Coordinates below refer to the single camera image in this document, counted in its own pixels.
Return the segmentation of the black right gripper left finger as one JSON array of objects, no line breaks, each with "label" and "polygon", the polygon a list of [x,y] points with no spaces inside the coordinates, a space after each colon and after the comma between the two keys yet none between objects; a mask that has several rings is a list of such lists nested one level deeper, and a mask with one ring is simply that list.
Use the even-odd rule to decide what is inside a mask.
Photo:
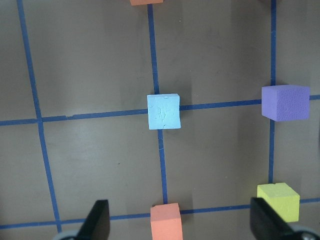
[{"label": "black right gripper left finger", "polygon": [[97,200],[77,233],[76,240],[107,240],[110,234],[109,201]]}]

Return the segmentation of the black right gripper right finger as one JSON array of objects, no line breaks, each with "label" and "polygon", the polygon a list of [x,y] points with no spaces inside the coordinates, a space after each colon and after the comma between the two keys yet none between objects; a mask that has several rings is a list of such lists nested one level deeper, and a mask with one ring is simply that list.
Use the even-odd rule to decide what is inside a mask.
[{"label": "black right gripper right finger", "polygon": [[263,199],[250,199],[250,230],[256,240],[299,240],[300,233],[294,231]]}]

